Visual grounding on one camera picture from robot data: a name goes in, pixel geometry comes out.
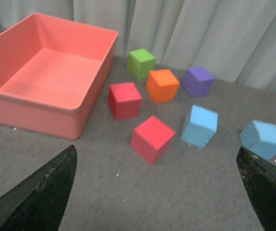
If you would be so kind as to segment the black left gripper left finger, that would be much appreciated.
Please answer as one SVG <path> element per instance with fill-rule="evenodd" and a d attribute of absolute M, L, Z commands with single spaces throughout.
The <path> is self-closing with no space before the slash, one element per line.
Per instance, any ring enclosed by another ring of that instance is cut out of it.
<path fill-rule="evenodd" d="M 0 231 L 57 231 L 73 187 L 77 152 L 70 145 L 0 197 Z"/>

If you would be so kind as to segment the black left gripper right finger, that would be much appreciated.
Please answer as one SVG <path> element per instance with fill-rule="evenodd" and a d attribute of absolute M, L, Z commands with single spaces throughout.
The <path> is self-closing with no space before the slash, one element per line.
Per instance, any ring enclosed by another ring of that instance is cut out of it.
<path fill-rule="evenodd" d="M 276 166 L 243 146 L 236 162 L 251 206 L 263 229 L 276 231 Z"/>

